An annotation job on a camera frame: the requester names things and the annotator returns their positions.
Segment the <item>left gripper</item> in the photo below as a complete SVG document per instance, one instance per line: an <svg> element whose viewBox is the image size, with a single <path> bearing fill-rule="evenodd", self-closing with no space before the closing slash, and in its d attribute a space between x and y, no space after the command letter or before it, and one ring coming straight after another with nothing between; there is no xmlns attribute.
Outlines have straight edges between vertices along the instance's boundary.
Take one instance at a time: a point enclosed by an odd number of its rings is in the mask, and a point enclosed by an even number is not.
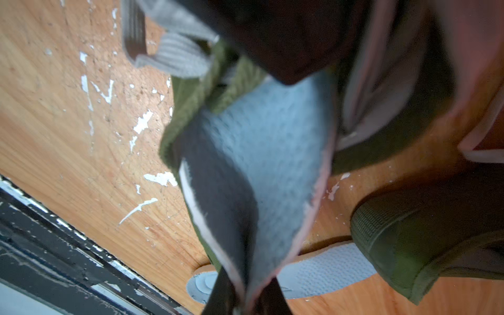
<svg viewBox="0 0 504 315"><path fill-rule="evenodd" d="M293 85L349 55L369 1L181 1L230 46Z"/></svg>

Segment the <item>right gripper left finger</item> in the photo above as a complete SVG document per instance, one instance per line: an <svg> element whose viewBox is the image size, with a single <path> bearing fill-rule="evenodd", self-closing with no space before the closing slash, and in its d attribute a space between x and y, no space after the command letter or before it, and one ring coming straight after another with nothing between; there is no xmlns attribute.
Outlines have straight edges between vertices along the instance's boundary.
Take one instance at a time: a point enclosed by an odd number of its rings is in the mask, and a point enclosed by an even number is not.
<svg viewBox="0 0 504 315"><path fill-rule="evenodd" d="M201 315L232 315L237 301L234 285L227 272L221 269Z"/></svg>

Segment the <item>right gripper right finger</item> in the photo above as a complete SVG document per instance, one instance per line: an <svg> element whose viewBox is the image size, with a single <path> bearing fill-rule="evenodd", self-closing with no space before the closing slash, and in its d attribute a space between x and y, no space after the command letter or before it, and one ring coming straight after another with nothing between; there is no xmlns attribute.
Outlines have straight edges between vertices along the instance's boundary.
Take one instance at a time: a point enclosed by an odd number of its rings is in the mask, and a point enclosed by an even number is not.
<svg viewBox="0 0 504 315"><path fill-rule="evenodd" d="M252 314L257 315L292 315L291 309L282 293L276 277L261 292Z"/></svg>

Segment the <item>grey insole being inserted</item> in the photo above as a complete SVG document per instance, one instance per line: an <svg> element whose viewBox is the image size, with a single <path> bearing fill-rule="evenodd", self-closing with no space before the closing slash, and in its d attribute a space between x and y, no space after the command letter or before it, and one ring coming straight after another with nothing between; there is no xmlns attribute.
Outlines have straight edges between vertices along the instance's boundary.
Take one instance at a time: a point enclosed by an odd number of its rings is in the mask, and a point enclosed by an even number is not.
<svg viewBox="0 0 504 315"><path fill-rule="evenodd" d="M300 251L332 172L334 77L266 80L216 114L202 108L178 136L180 185L203 241L251 314Z"/></svg>

